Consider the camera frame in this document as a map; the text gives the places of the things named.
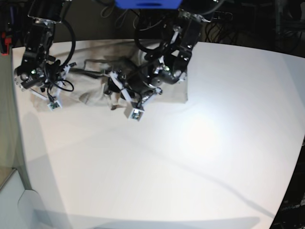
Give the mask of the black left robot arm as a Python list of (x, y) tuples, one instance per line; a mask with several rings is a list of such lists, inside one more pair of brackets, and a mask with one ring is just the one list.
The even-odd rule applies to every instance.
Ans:
[(159, 44), (148, 48), (141, 43), (140, 33), (149, 26), (150, 19), (140, 11), (134, 42), (144, 54), (143, 62), (136, 65), (130, 59), (121, 58), (124, 68), (112, 68), (103, 73), (108, 78), (104, 94), (120, 94), (127, 103), (124, 114), (128, 119), (140, 121), (145, 106), (163, 94), (163, 84), (173, 85), (186, 78), (204, 21), (203, 15), (185, 10), (167, 12), (158, 22), (161, 26)]

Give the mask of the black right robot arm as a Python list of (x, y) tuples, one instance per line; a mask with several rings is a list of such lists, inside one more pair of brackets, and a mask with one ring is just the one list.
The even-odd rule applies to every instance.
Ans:
[[(62, 108), (60, 93), (73, 92), (66, 85), (72, 83), (66, 75), (75, 64), (70, 63), (76, 48), (76, 37), (65, 16), (70, 9), (70, 0), (33, 0), (28, 11), (31, 24), (24, 38), (25, 52), (21, 64), (14, 70), (16, 85), (29, 90), (47, 102), (50, 110)], [(50, 48), (56, 32), (56, 25), (64, 25), (71, 35), (71, 49), (67, 59), (61, 62), (50, 55)]]

